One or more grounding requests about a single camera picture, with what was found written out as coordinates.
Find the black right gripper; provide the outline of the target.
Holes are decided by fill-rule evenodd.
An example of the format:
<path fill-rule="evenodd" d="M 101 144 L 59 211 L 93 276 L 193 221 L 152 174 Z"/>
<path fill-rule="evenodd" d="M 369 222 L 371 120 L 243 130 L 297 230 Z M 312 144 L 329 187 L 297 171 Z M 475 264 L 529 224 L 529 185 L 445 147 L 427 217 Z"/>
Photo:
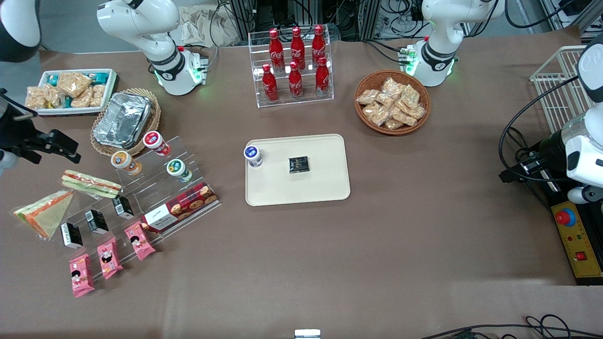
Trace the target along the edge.
<path fill-rule="evenodd" d="M 33 164 L 39 164 L 41 155 L 35 151 L 45 150 L 48 154 L 65 157 L 71 163 L 78 164 L 81 155 L 77 153 L 78 142 L 71 139 L 59 130 L 52 130 L 41 138 L 43 133 L 38 131 L 33 124 L 33 118 L 38 113 L 21 105 L 2 90 L 1 96 L 1 121 L 0 121 L 0 147 L 5 152 L 16 152 L 18 157 Z"/>

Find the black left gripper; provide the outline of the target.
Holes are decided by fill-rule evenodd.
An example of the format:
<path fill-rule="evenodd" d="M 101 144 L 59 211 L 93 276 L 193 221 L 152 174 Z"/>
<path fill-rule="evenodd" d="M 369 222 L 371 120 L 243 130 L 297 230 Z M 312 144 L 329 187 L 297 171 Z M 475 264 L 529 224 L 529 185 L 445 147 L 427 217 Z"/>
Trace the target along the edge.
<path fill-rule="evenodd" d="M 518 164 L 505 165 L 499 173 L 503 183 L 512 182 L 541 182 L 547 178 L 541 176 L 541 171 L 551 172 L 554 177 L 567 176 L 566 147 L 562 139 L 562 131 L 556 131 L 542 139 L 535 151 L 518 151 Z"/>

